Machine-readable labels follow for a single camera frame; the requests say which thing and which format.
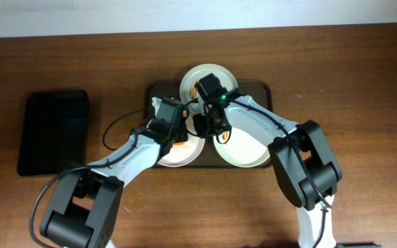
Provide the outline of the cream plate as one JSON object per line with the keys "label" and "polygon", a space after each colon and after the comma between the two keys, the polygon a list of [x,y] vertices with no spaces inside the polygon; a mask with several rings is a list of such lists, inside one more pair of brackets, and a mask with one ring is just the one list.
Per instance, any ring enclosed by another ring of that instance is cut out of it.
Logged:
{"label": "cream plate", "polygon": [[220,157],[237,167],[256,167],[270,158],[266,146],[235,127],[230,133],[215,136],[213,142]]}

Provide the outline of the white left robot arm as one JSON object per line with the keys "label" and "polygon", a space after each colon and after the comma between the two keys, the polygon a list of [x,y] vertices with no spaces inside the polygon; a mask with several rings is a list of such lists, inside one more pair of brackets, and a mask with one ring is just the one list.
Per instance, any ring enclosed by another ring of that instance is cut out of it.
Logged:
{"label": "white left robot arm", "polygon": [[123,189],[187,138],[185,117],[152,117],[132,128],[110,155],[55,176],[39,233],[59,247],[113,247],[112,234]]}

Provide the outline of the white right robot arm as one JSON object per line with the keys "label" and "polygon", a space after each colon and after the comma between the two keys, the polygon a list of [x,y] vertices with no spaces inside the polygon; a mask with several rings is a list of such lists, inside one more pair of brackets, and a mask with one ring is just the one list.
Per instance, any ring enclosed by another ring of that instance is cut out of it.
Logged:
{"label": "white right robot arm", "polygon": [[249,95],[197,99],[194,124],[200,135],[237,128],[269,152],[278,186],[296,207],[300,247],[335,247],[332,203],[343,177],[327,138],[314,121],[299,124],[261,107]]}

